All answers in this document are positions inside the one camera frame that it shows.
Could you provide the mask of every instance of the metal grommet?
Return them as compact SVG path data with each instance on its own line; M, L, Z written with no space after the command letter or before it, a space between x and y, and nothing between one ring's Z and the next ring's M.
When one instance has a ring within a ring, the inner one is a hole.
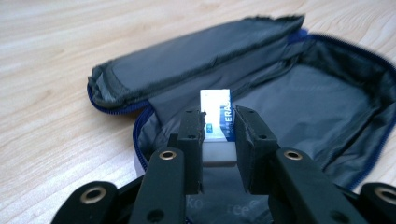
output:
M101 201L105 195L106 189L101 186L96 186L85 190L79 199L82 203L91 204Z
M291 150L285 151L283 155L285 155L285 157L288 158L289 160L294 160L294 161L299 161L303 158L303 156L300 153Z
M384 200L387 203L395 204L396 205L396 191L393 189L386 189L383 187L377 187L374 190L376 196L378 198Z
M172 160L176 156L176 152L174 151L164 151L160 154L160 158L169 161Z

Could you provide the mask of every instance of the black mechanical arm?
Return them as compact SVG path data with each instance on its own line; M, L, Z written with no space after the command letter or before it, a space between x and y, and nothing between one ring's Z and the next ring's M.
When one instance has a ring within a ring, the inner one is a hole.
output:
M178 134L155 151L144 176L117 189L91 182L74 191L52 223L184 223L186 194L202 190L205 113L186 111ZM269 195L275 223L396 223L396 188L335 186L308 155L279 147L256 111L235 109L237 165L246 191Z

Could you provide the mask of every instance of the zipper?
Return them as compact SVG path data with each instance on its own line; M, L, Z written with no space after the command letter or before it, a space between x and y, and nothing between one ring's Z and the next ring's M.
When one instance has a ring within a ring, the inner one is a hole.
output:
M344 48L344 49L349 49L351 51L354 51L358 53L359 55L377 62L381 64L382 66L386 67L389 71L390 74L393 78L393 82L396 84L396 68L390 61L387 59L371 52L370 50L360 48L358 46L355 46L352 43L348 43L344 40L339 40L337 38L331 37L329 35L322 35L322 34L305 34L304 32L299 32L296 34L300 38L293 38L291 39L291 43L299 42L299 41L305 41L305 40L317 40L317 41L322 41L322 42L328 42L333 45L336 45L338 47ZM385 144L387 142L387 139L389 138L394 126L396 125L396 111L393 112L393 119L391 123L389 124L388 128L385 130L385 134L382 136L378 146L375 148L375 152L369 157L367 163L365 164L365 167L363 169L363 172L358 176L353 182L347 186L348 189L353 190L356 188L367 176L370 174L370 172L373 170L377 162L379 161L379 158L381 156L381 153L385 147Z
M141 101L138 102L136 104L131 104L131 105L127 105L124 108L118 108L118 109L107 109L104 107L101 107L99 105L97 105L92 97L92 90L90 88L90 86L87 85L87 92L88 92L88 96L90 98L90 101L92 103L92 105L99 111L109 114L109 115L125 115L125 114L130 114L138 109L141 109L143 107L145 107L145 109L143 110L143 112L139 115L139 117L136 119L135 123L134 123L134 131L133 131L133 139L134 139L134 151L136 153L137 158L140 161L140 164L142 165L143 169L146 171L147 167L148 167L148 162L146 161L142 151L140 150L139 145L137 144L137 138L140 134L140 131L143 127L143 125L149 120L149 117L154 113L154 108L151 106L151 104L149 103L149 101L145 100L145 101Z
M142 165L143 169L147 171L149 163L147 162L145 156L142 153L142 150L140 150L140 147L138 145L138 138L140 135L140 132L143 128L143 125L146 124L146 122L149 120L151 115L154 113L154 108L150 103L148 103L148 106L143 110L143 112L139 115L137 120L134 122L134 130L133 130L133 139L134 139L134 151L136 152L136 156L140 161L140 164Z

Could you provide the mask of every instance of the wooden surface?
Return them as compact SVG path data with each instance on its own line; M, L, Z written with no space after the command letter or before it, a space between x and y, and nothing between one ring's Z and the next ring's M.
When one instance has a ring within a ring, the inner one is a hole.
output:
M49 223L93 180L136 178L138 113L110 116L86 92L109 59L246 16L304 13L304 27L396 62L396 2L0 1L0 223ZM396 185L396 136L365 181Z

